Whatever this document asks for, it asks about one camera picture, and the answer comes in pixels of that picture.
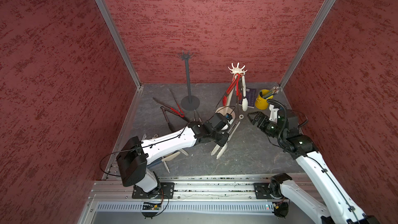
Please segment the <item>red looped long steel tongs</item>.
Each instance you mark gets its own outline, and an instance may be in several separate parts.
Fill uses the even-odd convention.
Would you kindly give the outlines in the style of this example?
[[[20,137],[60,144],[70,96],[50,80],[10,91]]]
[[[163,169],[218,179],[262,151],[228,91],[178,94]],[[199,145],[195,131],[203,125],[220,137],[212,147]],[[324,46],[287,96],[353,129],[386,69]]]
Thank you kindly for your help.
[[[233,95],[233,91],[235,91],[236,98],[237,98],[238,102],[239,102],[239,100],[242,99],[243,93],[241,91],[239,83],[240,83],[241,79],[243,78],[243,76],[244,76],[243,73],[236,74],[233,76],[233,80],[232,80],[231,84],[228,86],[226,92],[223,94],[222,98],[217,103],[216,107],[218,107],[218,105],[220,103],[222,103],[222,106],[219,107],[221,110],[223,110],[224,108],[230,107],[228,98],[229,98],[229,96]]]

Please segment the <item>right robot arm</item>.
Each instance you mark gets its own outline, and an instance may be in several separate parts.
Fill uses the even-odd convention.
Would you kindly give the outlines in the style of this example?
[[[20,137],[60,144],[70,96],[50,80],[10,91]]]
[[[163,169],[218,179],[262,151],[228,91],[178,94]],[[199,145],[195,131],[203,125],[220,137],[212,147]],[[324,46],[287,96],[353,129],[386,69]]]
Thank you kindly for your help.
[[[307,122],[299,123],[295,112],[277,100],[268,103],[278,108],[276,121],[271,121],[263,112],[249,113],[249,121],[268,138],[276,138],[276,147],[290,154],[299,164],[323,201],[319,202],[302,190],[286,173],[271,177],[270,196],[283,206],[290,200],[316,224],[377,224],[378,219],[366,214],[344,190],[312,139],[300,133],[300,128]]]

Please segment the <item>small red silicone tongs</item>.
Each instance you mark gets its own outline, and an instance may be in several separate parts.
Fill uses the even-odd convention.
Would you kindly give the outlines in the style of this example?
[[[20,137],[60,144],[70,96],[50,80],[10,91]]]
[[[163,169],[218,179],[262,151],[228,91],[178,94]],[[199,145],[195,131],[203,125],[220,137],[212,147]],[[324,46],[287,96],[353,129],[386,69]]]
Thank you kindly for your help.
[[[232,83],[229,85],[229,87],[228,87],[226,93],[224,94],[224,96],[223,96],[223,98],[222,98],[222,104],[223,104],[223,106],[229,105],[229,103],[228,103],[228,96],[232,93],[233,89],[236,90],[236,95],[237,95],[237,97],[238,97],[238,100],[241,99],[241,92],[240,92],[240,89],[239,89],[239,81],[240,81],[240,78],[241,78],[241,74],[236,74],[236,75],[234,76],[234,79],[233,79]]]

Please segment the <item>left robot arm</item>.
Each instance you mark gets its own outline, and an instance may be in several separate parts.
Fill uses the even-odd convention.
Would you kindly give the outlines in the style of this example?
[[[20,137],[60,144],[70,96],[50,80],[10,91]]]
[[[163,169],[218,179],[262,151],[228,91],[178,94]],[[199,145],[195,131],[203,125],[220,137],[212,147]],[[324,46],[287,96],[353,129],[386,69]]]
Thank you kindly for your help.
[[[215,113],[205,122],[189,122],[181,130],[159,138],[130,138],[116,156],[123,187],[136,186],[149,197],[156,197],[161,193],[162,186],[158,176],[148,166],[160,158],[200,144],[214,142],[223,147],[229,139],[228,129],[233,120],[230,113]]]

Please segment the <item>pink handled tweezers tongs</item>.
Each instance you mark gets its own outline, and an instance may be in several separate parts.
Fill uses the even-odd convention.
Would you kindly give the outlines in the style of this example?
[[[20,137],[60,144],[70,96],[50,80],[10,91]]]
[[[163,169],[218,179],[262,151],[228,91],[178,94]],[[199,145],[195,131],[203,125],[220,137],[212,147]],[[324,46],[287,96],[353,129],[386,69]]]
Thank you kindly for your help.
[[[194,121],[202,122],[202,119],[197,110],[194,110]]]

